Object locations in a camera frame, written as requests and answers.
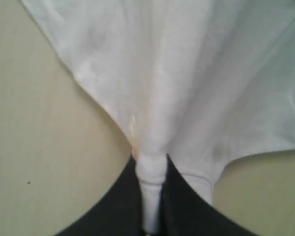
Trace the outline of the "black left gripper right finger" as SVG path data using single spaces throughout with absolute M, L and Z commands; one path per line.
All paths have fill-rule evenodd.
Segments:
M 167 156 L 161 192 L 161 236 L 254 236 L 197 195 Z

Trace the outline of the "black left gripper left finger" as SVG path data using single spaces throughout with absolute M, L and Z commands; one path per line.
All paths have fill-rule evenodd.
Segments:
M 125 168 L 103 198 L 58 236 L 143 236 L 142 201 L 130 157 Z

